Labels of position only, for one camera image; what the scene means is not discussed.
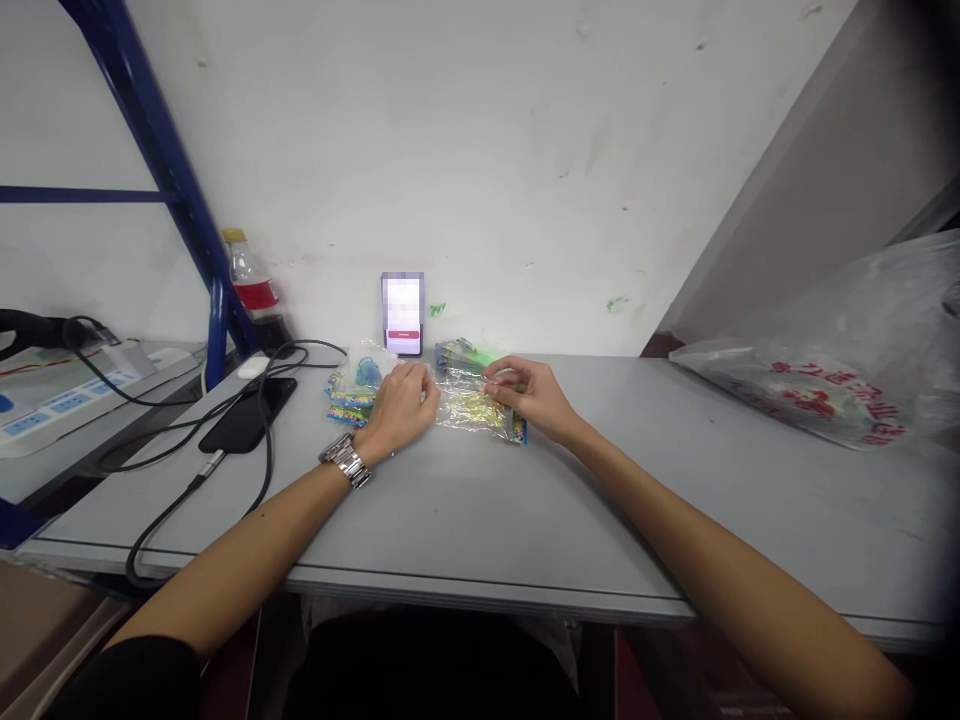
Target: person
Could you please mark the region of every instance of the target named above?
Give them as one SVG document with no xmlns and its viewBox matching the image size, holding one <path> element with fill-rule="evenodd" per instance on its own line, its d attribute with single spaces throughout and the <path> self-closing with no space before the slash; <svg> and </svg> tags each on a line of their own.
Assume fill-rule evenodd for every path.
<svg viewBox="0 0 960 720">
<path fill-rule="evenodd" d="M 571 407 L 548 365 L 509 356 L 484 375 L 485 392 L 596 476 L 698 612 L 798 716 L 909 712 L 910 683 L 873 645 L 606 440 Z M 423 364 L 397 366 L 354 436 L 364 464 L 413 442 L 433 424 L 439 399 Z M 120 628 L 46 717 L 196 716 L 204 660 L 263 603 L 350 489 L 337 464 L 322 463 L 247 515 Z M 502 616 L 412 608 L 340 617 L 313 631 L 285 717 L 402 712 L 576 717 L 578 707 L 556 657 Z"/>
</svg>

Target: power strip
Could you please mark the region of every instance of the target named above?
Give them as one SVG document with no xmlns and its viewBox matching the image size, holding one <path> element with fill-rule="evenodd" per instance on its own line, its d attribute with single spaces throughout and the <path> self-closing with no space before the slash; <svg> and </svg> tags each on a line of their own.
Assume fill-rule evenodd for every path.
<svg viewBox="0 0 960 720">
<path fill-rule="evenodd" d="M 163 348 L 149 357 L 157 372 L 145 378 L 123 370 L 105 374 L 125 393 L 138 397 L 199 364 L 186 350 L 175 348 Z M 99 378 L 59 393 L 29 415 L 0 426 L 0 458 L 35 453 L 126 402 Z"/>
</svg>

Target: forearm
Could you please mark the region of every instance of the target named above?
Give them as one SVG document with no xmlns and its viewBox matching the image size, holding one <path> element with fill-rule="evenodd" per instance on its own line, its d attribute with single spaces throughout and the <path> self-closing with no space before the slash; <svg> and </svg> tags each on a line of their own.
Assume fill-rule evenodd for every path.
<svg viewBox="0 0 960 720">
<path fill-rule="evenodd" d="M 340 468 L 320 465 L 247 515 L 161 588 L 109 645 L 139 635 L 183 640 L 211 655 L 289 572 L 350 491 Z"/>
<path fill-rule="evenodd" d="M 568 448 L 600 480 L 694 607 L 807 717 L 901 717 L 907 681 L 813 593 L 584 423 Z"/>
</svg>

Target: wristwatch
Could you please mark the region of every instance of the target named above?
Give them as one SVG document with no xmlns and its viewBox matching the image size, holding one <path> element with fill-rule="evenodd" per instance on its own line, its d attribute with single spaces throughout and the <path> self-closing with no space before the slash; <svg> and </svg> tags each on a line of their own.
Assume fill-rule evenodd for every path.
<svg viewBox="0 0 960 720">
<path fill-rule="evenodd" d="M 327 446 L 320 453 L 320 462 L 332 462 L 343 470 L 354 490 L 359 490 L 363 484 L 373 477 L 370 469 L 363 464 L 363 460 L 353 449 L 353 435 L 344 433 Z"/>
</svg>

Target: hand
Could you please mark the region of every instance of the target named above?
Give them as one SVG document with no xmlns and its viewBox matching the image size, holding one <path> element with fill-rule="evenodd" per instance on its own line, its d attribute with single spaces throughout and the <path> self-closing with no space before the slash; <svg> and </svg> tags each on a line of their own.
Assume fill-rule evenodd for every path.
<svg viewBox="0 0 960 720">
<path fill-rule="evenodd" d="M 507 372 L 497 375 L 501 370 Z M 546 363 L 508 355 L 491 363 L 483 376 L 489 378 L 485 393 L 516 408 L 554 442 L 568 442 L 584 424 Z M 517 392 L 517 385 L 525 386 L 523 393 Z"/>
<path fill-rule="evenodd" d="M 421 393 L 426 393 L 422 402 Z M 426 365 L 397 365 L 380 385 L 370 421 L 354 435 L 357 455 L 367 467 L 390 457 L 433 424 L 439 404 L 440 389 Z"/>
</svg>

